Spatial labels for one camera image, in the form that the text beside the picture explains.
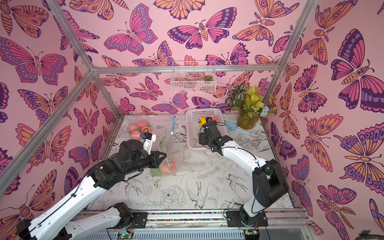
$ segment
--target potted plant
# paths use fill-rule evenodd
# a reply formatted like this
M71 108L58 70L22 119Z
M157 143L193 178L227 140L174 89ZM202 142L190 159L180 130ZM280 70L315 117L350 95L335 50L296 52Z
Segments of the potted plant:
M237 124L242 129L252 129L260 117L274 113L277 107L264 105L263 97L259 94L261 88L251 87L243 83L230 91L226 102L230 103L231 111L238 110Z

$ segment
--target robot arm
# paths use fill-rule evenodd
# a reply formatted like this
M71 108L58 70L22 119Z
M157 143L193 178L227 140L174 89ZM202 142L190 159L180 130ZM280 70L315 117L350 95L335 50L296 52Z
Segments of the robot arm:
M202 125L204 132L199 133L199 143L230 158L252 175L254 197L240 207L243 223L252 225L260 212L288 192L288 184L276 160L266 161L254 156L231 137L221 136L216 124L216 121L207 121Z
M167 155L159 151L151 151L152 142L156 139L155 135L145 133L144 137L144 145L138 140L122 142L118 153L89 169L78 187L48 211L33 220L21 221L17 225L18 235L23 240L74 240L96 228L116 225L127 227L131 222L132 213L124 203L116 204L106 212L82 221L69 221L93 199L116 183L124 181L127 174L141 172L148 167L159 167Z

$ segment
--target black wire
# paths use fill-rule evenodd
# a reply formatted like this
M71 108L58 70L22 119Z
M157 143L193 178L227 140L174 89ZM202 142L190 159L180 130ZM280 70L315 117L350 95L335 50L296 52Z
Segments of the black wire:
M105 230L107 230L107 234L108 234L109 239L112 240L111 235L109 235L108 229L106 228Z

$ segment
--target mounting plate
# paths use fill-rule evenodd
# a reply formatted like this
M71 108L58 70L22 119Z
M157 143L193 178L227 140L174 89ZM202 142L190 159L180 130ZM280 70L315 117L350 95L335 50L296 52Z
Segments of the mounting plate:
M225 212L225 214L227 216L228 227L248 227L242 223L242 220L240 218L240 211L227 211L227 212ZM268 226L268 220L266 219L264 211L259 213L257 215L256 219L257 219L257 225L259 227L267 227Z

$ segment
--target glass vase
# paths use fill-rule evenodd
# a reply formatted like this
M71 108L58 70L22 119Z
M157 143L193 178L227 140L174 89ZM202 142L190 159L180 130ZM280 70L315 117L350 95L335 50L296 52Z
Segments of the glass vase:
M237 116L237 124L242 129L252 129L256 126L257 121L260 119L260 115L255 115L250 118L245 112L239 111L239 115Z

